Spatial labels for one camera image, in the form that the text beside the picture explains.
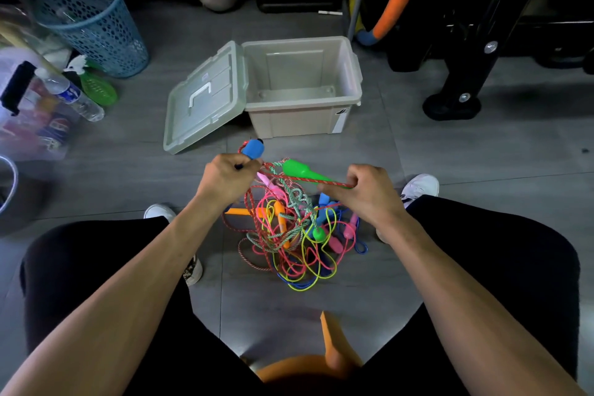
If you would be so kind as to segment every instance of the tangled jump ropes pile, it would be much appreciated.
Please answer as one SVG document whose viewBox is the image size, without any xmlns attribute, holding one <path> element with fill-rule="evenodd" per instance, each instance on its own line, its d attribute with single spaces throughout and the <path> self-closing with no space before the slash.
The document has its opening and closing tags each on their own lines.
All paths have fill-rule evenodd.
<svg viewBox="0 0 594 396">
<path fill-rule="evenodd" d="M 254 229 L 232 227 L 227 214 L 223 214 L 225 225 L 246 234 L 238 243 L 238 251 L 243 260 L 255 269 L 272 271 L 296 291 L 311 288 L 320 279 L 329 279 L 338 270 L 347 252 L 355 249 L 358 253 L 367 252 L 367 246 L 357 240 L 359 218 L 354 213 L 349 221 L 344 221 L 347 211 L 339 202 L 330 202 L 327 196 L 320 196 L 320 203 L 313 205 L 311 198 L 297 181 L 336 184 L 349 188 L 344 183 L 332 182 L 327 178 L 309 179 L 288 176 L 294 169 L 309 168 L 294 160 L 284 159 L 274 163 L 263 163 L 258 173 L 257 183 L 246 192 L 243 201 L 247 213 L 254 221 Z M 314 177 L 324 177 L 311 173 Z M 254 201 L 252 189 L 264 190 L 264 197 Z M 264 256 L 267 267 L 257 266 L 243 254 L 244 244 L 251 244 L 252 251 Z"/>
</svg>

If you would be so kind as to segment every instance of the shoe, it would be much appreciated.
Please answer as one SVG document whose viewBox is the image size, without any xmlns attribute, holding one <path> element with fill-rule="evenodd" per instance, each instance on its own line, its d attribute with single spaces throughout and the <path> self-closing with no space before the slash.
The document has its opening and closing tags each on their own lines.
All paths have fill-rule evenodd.
<svg viewBox="0 0 594 396">
<path fill-rule="evenodd" d="M 165 219 L 167 219 L 167 222 L 171 223 L 171 221 L 174 220 L 176 214 L 167 205 L 152 204 L 144 212 L 143 218 L 158 218 L 159 216 L 163 216 Z"/>
<path fill-rule="evenodd" d="M 174 220 L 176 214 L 173 210 L 171 210 L 167 205 L 163 204 L 152 204 L 150 207 L 146 209 L 144 212 L 143 218 L 157 218 L 159 216 L 163 216 L 167 219 L 167 222 L 171 223 Z M 185 271 L 183 272 L 183 279 L 186 281 L 186 284 L 189 286 L 194 285 L 200 278 L 202 277 L 202 263 L 197 257 L 194 257 L 190 260 L 190 263 L 186 267 Z"/>
<path fill-rule="evenodd" d="M 438 196 L 439 193 L 440 183 L 436 177 L 430 174 L 419 174 L 405 185 L 400 198 L 406 209 L 422 195 Z M 375 234 L 382 243 L 388 243 L 379 230 L 375 229 Z"/>
</svg>

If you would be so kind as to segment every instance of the person's left hand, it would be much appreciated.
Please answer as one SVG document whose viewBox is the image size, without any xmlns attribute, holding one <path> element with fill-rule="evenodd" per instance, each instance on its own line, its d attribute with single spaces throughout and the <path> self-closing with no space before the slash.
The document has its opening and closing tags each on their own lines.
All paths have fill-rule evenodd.
<svg viewBox="0 0 594 396">
<path fill-rule="evenodd" d="M 236 169 L 237 164 L 243 168 Z M 245 194 L 261 166 L 261 158 L 251 160 L 242 153 L 219 153 L 204 168 L 196 196 L 223 211 Z"/>
</svg>

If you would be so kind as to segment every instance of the black pants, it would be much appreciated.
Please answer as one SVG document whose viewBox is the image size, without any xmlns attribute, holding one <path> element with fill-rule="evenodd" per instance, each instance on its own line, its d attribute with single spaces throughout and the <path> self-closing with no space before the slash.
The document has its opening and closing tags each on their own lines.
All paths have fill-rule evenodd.
<svg viewBox="0 0 594 396">
<path fill-rule="evenodd" d="M 575 378 L 580 273 L 571 244 L 515 215 L 423 196 L 408 212 L 450 257 L 485 286 Z M 167 226 L 164 218 L 82 221 L 37 239 L 21 268 L 27 347 L 32 351 L 64 317 Z M 180 279 L 126 394 L 185 394 L 214 379 L 217 389 L 265 391 L 252 371 L 193 314 Z M 349 379 L 353 391 L 465 394 L 424 305 Z"/>
</svg>

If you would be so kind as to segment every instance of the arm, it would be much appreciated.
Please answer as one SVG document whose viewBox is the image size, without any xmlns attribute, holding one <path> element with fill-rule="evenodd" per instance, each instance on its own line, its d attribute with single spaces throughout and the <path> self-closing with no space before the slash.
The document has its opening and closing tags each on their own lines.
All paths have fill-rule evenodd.
<svg viewBox="0 0 594 396">
<path fill-rule="evenodd" d="M 188 206 L 39 344 L 1 396 L 122 394 L 186 265 L 260 166 L 240 153 L 207 164 Z"/>
<path fill-rule="evenodd" d="M 585 393 L 495 297 L 444 253 L 404 209 L 382 168 L 351 165 L 356 185 L 321 190 L 381 230 L 411 275 L 435 331 L 472 395 Z"/>
</svg>

